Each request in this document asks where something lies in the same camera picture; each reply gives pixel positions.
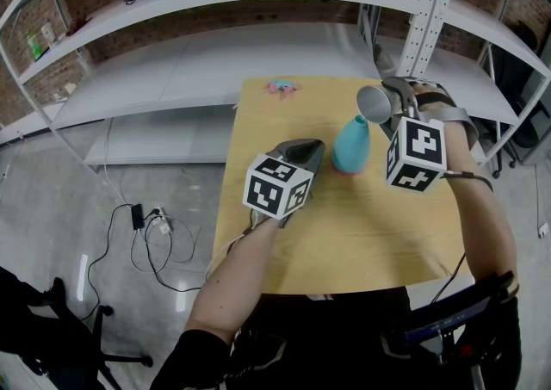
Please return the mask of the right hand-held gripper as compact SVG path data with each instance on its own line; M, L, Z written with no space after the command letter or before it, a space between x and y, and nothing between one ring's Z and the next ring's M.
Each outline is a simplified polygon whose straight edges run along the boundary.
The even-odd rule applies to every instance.
M391 104L391 116L403 116L387 150L387 186L423 193L441 178L474 178L472 171L449 169L447 162L445 125L461 123L465 133L476 132L466 110L419 112L409 77L385 77L381 84Z

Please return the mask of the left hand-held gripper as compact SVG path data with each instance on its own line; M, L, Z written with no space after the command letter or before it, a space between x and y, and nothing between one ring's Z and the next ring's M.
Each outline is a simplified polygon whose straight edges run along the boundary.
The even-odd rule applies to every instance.
M258 154L246 172L243 204L263 216L260 221L272 218L285 228L305 205L324 155L320 139L287 140Z

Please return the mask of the person's right hand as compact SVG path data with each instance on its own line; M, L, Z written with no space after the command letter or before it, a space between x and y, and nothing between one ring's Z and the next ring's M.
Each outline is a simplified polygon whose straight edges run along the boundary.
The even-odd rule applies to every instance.
M419 108L432 104L436 104L437 108L456 107L453 99L440 84L419 81L411 81L409 84Z

